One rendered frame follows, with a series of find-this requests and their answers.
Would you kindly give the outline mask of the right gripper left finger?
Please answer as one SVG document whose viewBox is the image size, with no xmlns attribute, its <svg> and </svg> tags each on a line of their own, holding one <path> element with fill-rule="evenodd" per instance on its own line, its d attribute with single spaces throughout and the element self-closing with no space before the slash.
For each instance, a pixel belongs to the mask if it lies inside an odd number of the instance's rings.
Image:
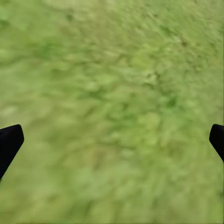
<svg viewBox="0 0 224 224">
<path fill-rule="evenodd" d="M 0 180 L 24 142 L 21 125 L 0 129 Z"/>
</svg>

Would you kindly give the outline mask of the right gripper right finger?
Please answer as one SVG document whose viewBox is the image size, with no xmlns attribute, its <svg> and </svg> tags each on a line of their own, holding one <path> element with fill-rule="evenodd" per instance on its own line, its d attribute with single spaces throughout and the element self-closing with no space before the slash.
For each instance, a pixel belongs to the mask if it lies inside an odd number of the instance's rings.
<svg viewBox="0 0 224 224">
<path fill-rule="evenodd" d="M 224 126 L 214 124 L 210 132 L 209 140 L 224 162 Z"/>
</svg>

